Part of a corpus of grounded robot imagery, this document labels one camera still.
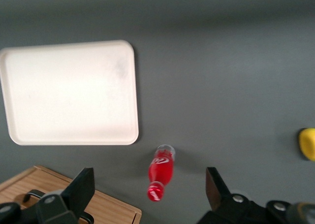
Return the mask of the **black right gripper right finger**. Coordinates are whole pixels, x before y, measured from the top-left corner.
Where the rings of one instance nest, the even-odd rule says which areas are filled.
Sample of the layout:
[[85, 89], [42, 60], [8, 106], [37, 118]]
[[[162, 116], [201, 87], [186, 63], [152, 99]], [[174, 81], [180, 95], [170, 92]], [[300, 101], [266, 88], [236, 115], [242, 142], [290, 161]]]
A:
[[265, 208], [242, 194], [231, 193], [218, 170], [206, 169], [206, 196], [211, 210], [199, 224], [267, 224]]

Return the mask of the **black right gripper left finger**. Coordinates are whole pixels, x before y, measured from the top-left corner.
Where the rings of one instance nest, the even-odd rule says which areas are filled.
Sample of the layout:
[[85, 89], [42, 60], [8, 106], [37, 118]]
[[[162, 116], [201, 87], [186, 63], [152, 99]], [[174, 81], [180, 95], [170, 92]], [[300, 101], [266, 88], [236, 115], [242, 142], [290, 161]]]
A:
[[80, 219], [94, 223], [85, 212], [95, 193], [94, 169], [84, 168], [64, 189], [45, 194], [36, 204], [40, 224], [77, 224]]

